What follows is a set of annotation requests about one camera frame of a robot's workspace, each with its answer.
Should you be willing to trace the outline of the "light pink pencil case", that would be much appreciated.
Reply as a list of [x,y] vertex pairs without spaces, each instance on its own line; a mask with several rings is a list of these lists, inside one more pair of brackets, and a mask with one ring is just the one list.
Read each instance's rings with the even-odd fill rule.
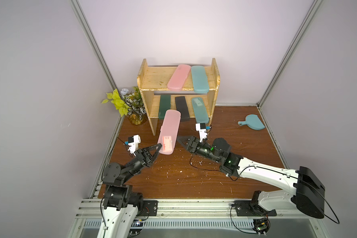
[[171,155],[174,151],[179,130],[181,113],[176,110],[167,110],[160,129],[158,144],[162,147],[160,154]]

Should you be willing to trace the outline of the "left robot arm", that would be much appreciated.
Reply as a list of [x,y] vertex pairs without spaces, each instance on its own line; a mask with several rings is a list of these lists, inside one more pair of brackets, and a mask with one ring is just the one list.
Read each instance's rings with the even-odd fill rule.
[[158,157],[162,145],[138,149],[127,164],[110,163],[103,171],[102,182],[106,186],[100,203],[102,223],[97,237],[127,238],[131,225],[143,210],[142,193],[133,192],[126,182],[151,167]]

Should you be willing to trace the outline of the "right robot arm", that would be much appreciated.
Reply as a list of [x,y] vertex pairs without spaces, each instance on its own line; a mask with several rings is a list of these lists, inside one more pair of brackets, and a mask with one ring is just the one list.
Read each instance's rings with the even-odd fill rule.
[[284,169],[252,161],[231,152],[230,144],[217,138],[212,144],[195,136],[180,136],[177,142],[192,155],[219,163],[220,172],[236,178],[254,179],[278,188],[278,191],[256,191],[250,202],[255,213],[267,214],[276,209],[297,209],[303,214],[323,219],[325,186],[314,172],[301,166]]

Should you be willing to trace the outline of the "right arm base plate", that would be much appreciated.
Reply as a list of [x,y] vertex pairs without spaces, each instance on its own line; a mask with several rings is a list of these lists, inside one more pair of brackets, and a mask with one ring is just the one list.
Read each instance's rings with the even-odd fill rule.
[[275,217],[277,216],[276,210],[266,211],[258,205],[251,205],[251,201],[236,200],[234,201],[233,208],[238,217]]

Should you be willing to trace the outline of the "black pencil case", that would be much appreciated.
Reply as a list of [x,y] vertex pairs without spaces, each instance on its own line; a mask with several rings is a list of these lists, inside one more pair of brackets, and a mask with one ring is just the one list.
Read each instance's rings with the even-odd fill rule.
[[175,98],[176,110],[181,113],[181,122],[187,122],[190,120],[189,110],[185,96],[178,96]]

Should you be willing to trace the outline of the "dark green pencil case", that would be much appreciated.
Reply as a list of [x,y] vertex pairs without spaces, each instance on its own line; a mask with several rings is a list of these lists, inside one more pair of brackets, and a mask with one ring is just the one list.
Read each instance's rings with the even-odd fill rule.
[[160,96],[158,119],[162,120],[165,118],[167,110],[171,109],[171,95],[162,94]]

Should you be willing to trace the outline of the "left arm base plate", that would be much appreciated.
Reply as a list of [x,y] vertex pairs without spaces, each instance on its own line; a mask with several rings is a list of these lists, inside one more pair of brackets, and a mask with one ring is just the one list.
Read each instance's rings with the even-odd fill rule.
[[137,217],[155,217],[158,211],[157,200],[145,200],[142,209],[138,212]]

